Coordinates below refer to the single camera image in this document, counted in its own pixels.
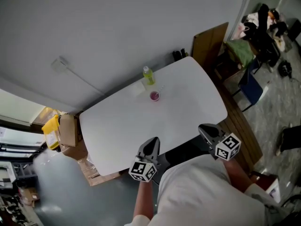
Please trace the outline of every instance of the gray floor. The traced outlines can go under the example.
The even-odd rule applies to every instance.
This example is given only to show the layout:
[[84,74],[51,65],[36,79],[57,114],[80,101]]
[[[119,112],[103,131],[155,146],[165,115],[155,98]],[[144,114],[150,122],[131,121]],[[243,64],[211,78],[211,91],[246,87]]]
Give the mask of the gray floor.
[[[129,175],[91,187],[77,162],[46,150],[34,160],[40,201],[35,212],[45,226],[121,226],[131,222],[138,182]],[[154,185],[154,202],[158,187]]]
[[[293,48],[283,54],[283,58],[291,63],[293,77],[301,81],[301,58],[297,46],[293,44]],[[225,82],[230,93],[238,90],[238,82],[242,75],[243,73],[240,73]],[[288,77],[281,78],[277,66],[271,73],[268,67],[263,65],[254,77],[262,88],[269,88],[256,105],[244,112],[263,152],[263,157],[255,169],[259,172],[266,169],[267,173],[279,176],[280,192],[284,199],[291,193],[301,173],[301,150],[284,151],[279,157],[275,156],[275,151],[282,128],[289,123],[293,126],[300,125],[301,87],[298,82],[291,82]],[[241,109],[249,105],[241,92],[235,95],[234,99]]]

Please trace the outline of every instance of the blue chair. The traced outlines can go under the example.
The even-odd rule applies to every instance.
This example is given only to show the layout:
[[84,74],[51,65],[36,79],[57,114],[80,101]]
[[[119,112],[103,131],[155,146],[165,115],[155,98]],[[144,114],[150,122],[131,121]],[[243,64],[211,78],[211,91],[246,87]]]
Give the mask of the blue chair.
[[238,83],[239,90],[236,91],[232,96],[235,96],[238,92],[242,92],[248,101],[251,103],[242,112],[245,112],[251,106],[255,105],[263,93],[263,89],[257,82],[257,80],[252,76],[251,71],[260,68],[260,64],[257,59],[254,59],[251,64],[246,68],[244,76]]

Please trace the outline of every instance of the green bottle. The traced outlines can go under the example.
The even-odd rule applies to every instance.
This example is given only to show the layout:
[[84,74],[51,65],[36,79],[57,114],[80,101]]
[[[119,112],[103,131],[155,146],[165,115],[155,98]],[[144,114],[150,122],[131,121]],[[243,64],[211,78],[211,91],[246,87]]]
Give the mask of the green bottle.
[[149,67],[145,66],[143,68],[143,76],[146,78],[148,85],[153,85],[155,83],[155,79],[152,76],[152,70]]

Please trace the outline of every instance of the white bottle cap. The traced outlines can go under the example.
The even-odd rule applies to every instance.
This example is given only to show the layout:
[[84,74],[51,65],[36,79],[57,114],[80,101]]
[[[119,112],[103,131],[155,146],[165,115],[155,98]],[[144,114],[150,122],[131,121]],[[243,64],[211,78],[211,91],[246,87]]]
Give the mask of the white bottle cap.
[[144,71],[144,72],[147,73],[149,70],[150,70],[150,69],[149,69],[147,66],[143,67],[143,71]]

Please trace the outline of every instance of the white table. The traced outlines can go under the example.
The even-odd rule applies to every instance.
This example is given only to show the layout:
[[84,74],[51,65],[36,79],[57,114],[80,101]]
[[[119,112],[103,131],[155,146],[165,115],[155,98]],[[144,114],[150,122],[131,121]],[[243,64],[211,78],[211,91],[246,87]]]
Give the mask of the white table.
[[[141,94],[133,95],[130,85],[80,115],[83,138],[101,175],[129,168],[139,146],[152,137],[159,137],[163,154],[198,136],[200,124],[227,117],[217,89],[192,57],[154,77],[156,84],[145,86]],[[150,92],[163,85],[160,100],[151,101]]]

